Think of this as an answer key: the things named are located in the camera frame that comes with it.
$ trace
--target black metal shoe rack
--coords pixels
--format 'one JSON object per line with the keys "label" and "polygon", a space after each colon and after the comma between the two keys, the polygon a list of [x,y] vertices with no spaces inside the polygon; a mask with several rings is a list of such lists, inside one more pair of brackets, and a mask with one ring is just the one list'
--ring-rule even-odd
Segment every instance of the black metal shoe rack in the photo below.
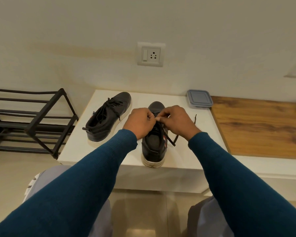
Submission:
{"label": "black metal shoe rack", "polygon": [[[0,142],[9,141],[9,142],[37,143],[42,147],[42,148],[27,148],[27,147],[0,146],[0,151],[51,154],[52,157],[54,157],[55,159],[58,159],[58,156],[60,154],[59,149],[61,145],[65,144],[64,140],[66,136],[72,133],[74,129],[73,124],[75,123],[75,121],[78,120],[78,116],[76,115],[67,97],[65,90],[61,88],[58,91],[51,91],[51,92],[30,92],[30,91],[15,91],[15,90],[0,89],[0,92],[35,94],[35,95],[54,94],[50,100],[15,99],[15,98],[0,97],[1,101],[46,103],[45,106],[39,112],[0,109],[0,115],[32,118],[32,121],[30,123],[2,121],[0,119]],[[48,111],[55,105],[55,103],[59,100],[61,96],[65,97],[73,115],[65,116],[65,117],[46,116]],[[40,122],[43,118],[69,119],[69,123],[67,125],[41,124]],[[7,137],[27,137],[27,138],[32,138],[33,140],[10,139]],[[55,141],[47,142],[47,141],[41,141],[40,139],[53,139]],[[46,144],[54,144],[54,147],[50,149],[46,146]]]}

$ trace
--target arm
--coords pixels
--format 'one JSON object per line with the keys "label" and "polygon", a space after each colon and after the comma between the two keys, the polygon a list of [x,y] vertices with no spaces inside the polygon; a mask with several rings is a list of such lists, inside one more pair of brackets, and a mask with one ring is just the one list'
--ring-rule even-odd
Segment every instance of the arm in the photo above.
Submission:
{"label": "arm", "polygon": [[155,122],[147,108],[134,109],[125,130],[8,215],[0,223],[0,236],[88,236],[114,187],[120,164]]}
{"label": "arm", "polygon": [[235,236],[296,236],[296,209],[201,132],[183,108],[165,108],[156,119],[189,141]]}

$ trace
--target person's left hand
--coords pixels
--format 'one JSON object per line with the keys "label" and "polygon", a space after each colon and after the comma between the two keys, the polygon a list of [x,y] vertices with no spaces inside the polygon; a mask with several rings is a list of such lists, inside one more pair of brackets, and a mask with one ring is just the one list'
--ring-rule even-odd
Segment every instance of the person's left hand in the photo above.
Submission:
{"label": "person's left hand", "polygon": [[138,108],[132,110],[123,129],[133,132],[139,140],[152,130],[155,123],[155,116],[148,108]]}

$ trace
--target white table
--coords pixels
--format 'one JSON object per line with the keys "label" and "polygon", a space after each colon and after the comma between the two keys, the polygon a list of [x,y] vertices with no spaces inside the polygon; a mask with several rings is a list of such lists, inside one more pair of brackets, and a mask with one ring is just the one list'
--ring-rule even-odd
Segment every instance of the white table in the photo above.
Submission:
{"label": "white table", "polygon": [[[96,90],[94,92],[58,158],[60,163],[73,165],[94,150],[87,143],[87,135],[82,130],[82,127],[85,126],[93,111],[101,107],[108,97],[111,98],[118,93],[119,91],[106,90]],[[207,132],[216,143],[227,150],[210,110],[189,108],[187,99],[183,96],[134,92],[130,92],[130,95],[133,101],[132,108],[148,107],[152,102],[160,101],[166,107],[179,105],[185,108],[192,120],[197,114],[197,127]],[[123,127],[126,119],[118,124],[115,133]],[[175,135],[169,132],[169,137],[174,139]],[[141,155],[141,140],[139,140],[137,148],[128,153],[123,160],[119,168],[115,188],[192,193],[202,193],[208,189],[202,166],[188,148],[187,141],[182,137],[177,140],[176,147],[169,143],[165,162],[160,168],[152,169],[144,166],[141,162]],[[284,197],[289,200],[296,200],[296,160],[248,156],[235,157]]]}

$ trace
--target blue container lid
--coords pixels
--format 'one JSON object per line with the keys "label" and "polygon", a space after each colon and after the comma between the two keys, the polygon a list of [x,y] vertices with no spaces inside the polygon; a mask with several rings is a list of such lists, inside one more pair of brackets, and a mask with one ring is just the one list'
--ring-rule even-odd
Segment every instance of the blue container lid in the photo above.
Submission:
{"label": "blue container lid", "polygon": [[188,90],[187,96],[190,103],[197,106],[211,107],[213,106],[213,100],[208,91],[202,90]]}

